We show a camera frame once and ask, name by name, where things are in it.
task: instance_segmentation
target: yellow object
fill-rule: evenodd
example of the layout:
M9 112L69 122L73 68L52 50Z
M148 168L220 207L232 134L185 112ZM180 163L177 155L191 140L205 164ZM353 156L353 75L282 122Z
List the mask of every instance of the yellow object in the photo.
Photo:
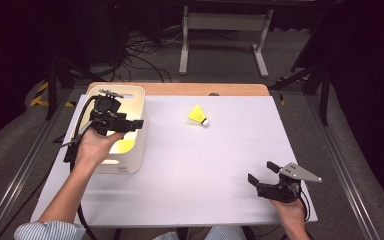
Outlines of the yellow object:
M196 105L188 114L188 118L201 123L203 126L208 126L209 121L207 117L205 117L204 111L202 111L201 106Z

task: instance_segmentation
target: floor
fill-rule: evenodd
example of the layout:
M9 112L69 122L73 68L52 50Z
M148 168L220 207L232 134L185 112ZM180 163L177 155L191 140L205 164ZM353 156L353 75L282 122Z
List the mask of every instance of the floor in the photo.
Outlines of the floor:
M290 68L310 36L310 32L274 30L268 33L263 57L269 78L260 77L251 45L258 39L252 32L196 31L191 35L188 73L179 76L181 50L179 32L166 37L165 46L145 53L130 52L131 62L112 74L102 76L113 81L256 83L273 85L280 77L292 75ZM141 44L131 39L129 44ZM93 71L108 68L94 64ZM89 80L79 79L72 90L58 90L61 102L76 102L85 93ZM52 166L60 147L56 140L64 135L74 107L60 107L56 117L45 121L47 108L30 106L42 82L26 97L27 111L0 131L0 231L8 222L1 239L12 239L16 227L29 222L40 193L40 182ZM298 163L323 177L321 184L307 184L318 222L308 223L315 239L384 239L384 192L367 165L353 138L334 89L329 96L328 127L317 116L319 93L304 96L300 84L282 91L271 91ZM21 209L25 199L39 191ZM257 239L280 239L284 231L276 225L251 226ZM94 229L99 239L111 239L114 229Z

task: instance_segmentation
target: white table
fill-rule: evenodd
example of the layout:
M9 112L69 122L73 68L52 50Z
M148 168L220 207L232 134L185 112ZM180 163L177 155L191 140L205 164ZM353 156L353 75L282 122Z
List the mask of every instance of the white table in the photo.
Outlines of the white table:
M85 102L82 97L73 120ZM101 227L260 225L278 223L257 197L251 173L275 184L266 168L296 162L269 96L147 96L148 133L142 166L131 175L94 174L82 200L86 221ZM196 104L210 126L187 119ZM73 121L68 132L74 127ZM31 220L37 220L69 174L61 149ZM309 196L305 184L303 191ZM310 221L317 216L309 198Z

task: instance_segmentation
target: hand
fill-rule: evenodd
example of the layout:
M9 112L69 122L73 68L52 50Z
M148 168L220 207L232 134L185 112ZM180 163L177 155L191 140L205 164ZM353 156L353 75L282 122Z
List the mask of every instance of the hand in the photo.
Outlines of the hand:
M90 127L80 142L76 165L86 163L95 169L108 156L111 146L123 139L125 134L114 133L110 136L102 136Z
M276 200L270 200L270 202L277 208L280 221L289 239L309 239L305 231L305 208L301 200L297 199L292 203L282 203Z

